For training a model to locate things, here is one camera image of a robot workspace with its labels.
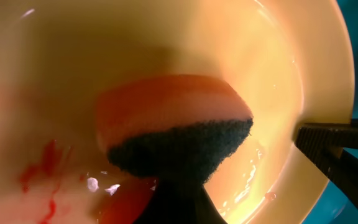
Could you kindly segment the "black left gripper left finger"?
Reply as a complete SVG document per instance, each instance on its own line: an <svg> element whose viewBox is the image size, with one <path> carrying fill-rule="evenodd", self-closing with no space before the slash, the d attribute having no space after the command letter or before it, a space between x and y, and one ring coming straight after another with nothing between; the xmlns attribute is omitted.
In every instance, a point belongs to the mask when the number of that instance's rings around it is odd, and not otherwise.
<svg viewBox="0 0 358 224"><path fill-rule="evenodd" d="M226 224L202 185L161 181L134 224Z"/></svg>

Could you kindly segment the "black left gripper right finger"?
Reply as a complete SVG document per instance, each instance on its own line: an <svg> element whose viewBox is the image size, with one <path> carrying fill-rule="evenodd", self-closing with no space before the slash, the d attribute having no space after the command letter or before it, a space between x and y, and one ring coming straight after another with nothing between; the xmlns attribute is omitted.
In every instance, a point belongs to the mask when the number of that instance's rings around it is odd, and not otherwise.
<svg viewBox="0 0 358 224"><path fill-rule="evenodd" d="M336 185L358 209L358 119L349 124L305 123L298 127L295 146Z"/></svg>

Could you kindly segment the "yellow plate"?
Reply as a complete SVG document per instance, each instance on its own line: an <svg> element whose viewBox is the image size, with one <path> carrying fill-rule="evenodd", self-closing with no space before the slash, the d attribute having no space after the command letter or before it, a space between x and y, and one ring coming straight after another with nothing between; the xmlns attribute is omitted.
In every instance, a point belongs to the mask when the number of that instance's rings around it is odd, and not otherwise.
<svg viewBox="0 0 358 224"><path fill-rule="evenodd" d="M110 164L161 113L135 87L225 80L253 127L208 179L213 221L301 223L328 184L295 147L303 122L348 123L354 62L336 1L0 1L0 223L130 223L158 181Z"/></svg>

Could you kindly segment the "orange green sponge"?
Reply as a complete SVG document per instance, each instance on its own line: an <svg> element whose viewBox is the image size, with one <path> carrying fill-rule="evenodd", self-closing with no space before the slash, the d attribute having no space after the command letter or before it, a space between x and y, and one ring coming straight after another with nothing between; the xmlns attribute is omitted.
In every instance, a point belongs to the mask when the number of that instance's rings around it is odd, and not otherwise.
<svg viewBox="0 0 358 224"><path fill-rule="evenodd" d="M101 149L137 177L203 184L252 125L250 108L227 82L201 75L139 80L96 101Z"/></svg>

